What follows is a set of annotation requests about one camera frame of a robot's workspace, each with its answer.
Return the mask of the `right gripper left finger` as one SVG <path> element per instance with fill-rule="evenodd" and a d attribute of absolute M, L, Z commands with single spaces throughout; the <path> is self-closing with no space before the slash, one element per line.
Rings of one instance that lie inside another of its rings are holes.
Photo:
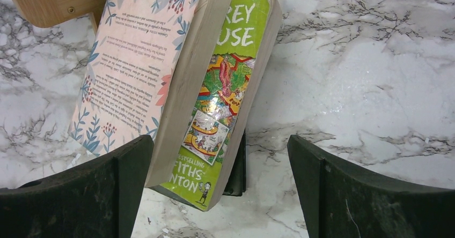
<path fill-rule="evenodd" d="M 63 172 L 1 189 L 1 237 L 130 237 L 152 158 L 142 135 Z"/>

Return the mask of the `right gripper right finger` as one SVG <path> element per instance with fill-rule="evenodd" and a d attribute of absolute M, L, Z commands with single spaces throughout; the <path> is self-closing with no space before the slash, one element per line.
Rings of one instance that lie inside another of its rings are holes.
<path fill-rule="evenodd" d="M 454 191 L 378 174 L 298 135 L 289 161 L 310 237 L 454 237 Z"/>

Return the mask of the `lime green 65-storey treehouse book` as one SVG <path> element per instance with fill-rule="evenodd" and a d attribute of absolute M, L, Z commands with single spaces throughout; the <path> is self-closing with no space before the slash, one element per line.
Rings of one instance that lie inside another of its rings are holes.
<path fill-rule="evenodd" d="M 278 0 L 232 0 L 170 180 L 154 190 L 201 211 L 221 198 L 282 22 Z"/>

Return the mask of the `black bottom book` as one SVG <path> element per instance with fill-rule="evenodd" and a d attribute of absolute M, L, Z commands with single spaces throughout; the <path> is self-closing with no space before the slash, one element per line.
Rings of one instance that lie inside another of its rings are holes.
<path fill-rule="evenodd" d="M 243 195 L 247 186 L 246 167 L 246 134 L 244 132 L 229 180 L 223 192 L 224 196 L 240 197 Z"/>

